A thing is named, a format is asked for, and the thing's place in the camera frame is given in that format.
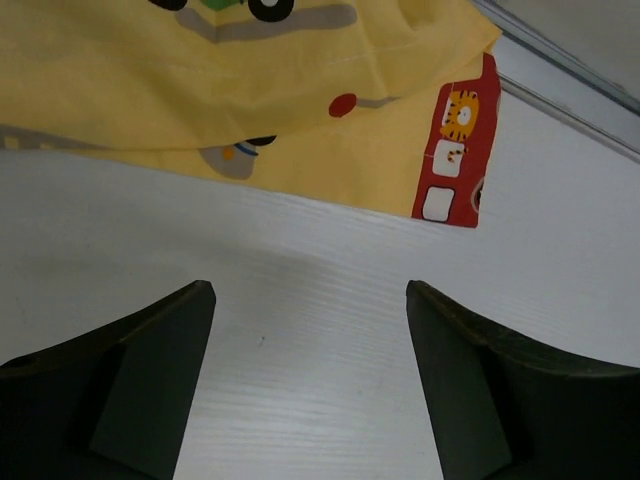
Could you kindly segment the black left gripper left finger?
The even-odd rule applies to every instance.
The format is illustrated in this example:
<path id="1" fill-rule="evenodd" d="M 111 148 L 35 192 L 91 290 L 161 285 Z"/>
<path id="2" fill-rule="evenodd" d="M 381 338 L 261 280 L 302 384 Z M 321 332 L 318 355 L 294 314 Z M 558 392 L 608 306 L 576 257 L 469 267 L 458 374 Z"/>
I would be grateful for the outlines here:
<path id="1" fill-rule="evenodd" d="M 2 364 L 2 478 L 173 478 L 215 305 L 195 281 Z"/>

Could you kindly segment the yellow cartoon print cloth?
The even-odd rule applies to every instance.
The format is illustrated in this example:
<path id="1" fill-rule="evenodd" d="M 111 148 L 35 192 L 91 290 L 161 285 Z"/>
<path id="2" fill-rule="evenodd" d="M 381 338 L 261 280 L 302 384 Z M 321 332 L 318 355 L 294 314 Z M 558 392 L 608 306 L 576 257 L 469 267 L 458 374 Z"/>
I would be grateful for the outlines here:
<path id="1" fill-rule="evenodd" d="M 5 1 L 1 145 L 474 228 L 499 37 L 467 1 Z"/>

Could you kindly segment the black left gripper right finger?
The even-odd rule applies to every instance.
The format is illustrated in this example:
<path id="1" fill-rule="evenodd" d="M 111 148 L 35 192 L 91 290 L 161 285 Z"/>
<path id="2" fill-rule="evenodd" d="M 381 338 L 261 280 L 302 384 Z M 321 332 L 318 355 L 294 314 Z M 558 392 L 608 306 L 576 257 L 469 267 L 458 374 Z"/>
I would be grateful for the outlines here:
<path id="1" fill-rule="evenodd" d="M 639 371 L 478 315 L 423 281 L 406 311 L 447 479 L 635 479 Z"/>

